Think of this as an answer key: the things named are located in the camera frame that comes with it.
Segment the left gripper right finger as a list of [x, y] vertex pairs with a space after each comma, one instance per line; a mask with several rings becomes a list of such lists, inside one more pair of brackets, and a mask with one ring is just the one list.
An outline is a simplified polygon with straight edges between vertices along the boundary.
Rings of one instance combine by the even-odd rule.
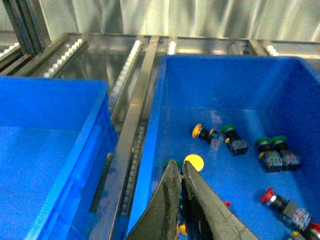
[[189, 240], [258, 239], [231, 212], [190, 161], [183, 164], [182, 172], [182, 204]]

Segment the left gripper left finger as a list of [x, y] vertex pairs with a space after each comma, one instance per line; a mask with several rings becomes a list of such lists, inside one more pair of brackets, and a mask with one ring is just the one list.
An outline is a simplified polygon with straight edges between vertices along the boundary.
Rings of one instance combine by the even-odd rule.
[[180, 207], [180, 171], [175, 160], [166, 165], [162, 177], [127, 240], [176, 240]]

